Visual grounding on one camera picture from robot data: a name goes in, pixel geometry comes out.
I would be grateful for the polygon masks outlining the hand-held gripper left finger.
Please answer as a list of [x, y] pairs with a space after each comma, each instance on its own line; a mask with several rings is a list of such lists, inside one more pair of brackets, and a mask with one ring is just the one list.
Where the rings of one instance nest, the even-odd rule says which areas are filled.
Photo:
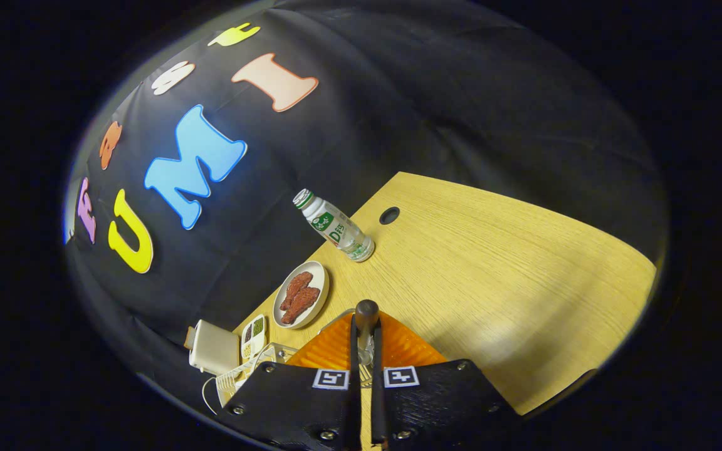
[[266, 450], [360, 450], [357, 328], [350, 315], [347, 370], [261, 363], [220, 413], [235, 437]]

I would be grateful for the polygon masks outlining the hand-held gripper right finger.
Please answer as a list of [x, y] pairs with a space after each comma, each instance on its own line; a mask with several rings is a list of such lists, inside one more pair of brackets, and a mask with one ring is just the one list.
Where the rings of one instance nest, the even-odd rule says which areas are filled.
[[498, 450], [521, 425], [476, 363], [446, 359], [392, 315], [373, 342], [370, 439], [384, 450]]

